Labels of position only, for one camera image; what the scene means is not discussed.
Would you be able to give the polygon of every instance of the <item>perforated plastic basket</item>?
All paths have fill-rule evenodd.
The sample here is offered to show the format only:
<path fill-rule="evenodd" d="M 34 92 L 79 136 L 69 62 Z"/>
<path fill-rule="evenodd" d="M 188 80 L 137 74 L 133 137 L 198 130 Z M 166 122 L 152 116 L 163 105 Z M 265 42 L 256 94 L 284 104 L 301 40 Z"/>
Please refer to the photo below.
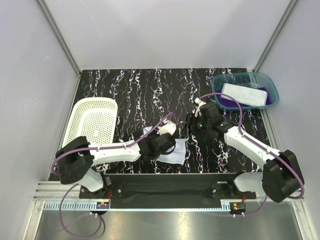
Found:
<path fill-rule="evenodd" d="M 88 97 L 78 101 L 71 112 L 62 146 L 79 136 L 89 143 L 110 144 L 113 141 L 118 105 L 106 97 Z"/>

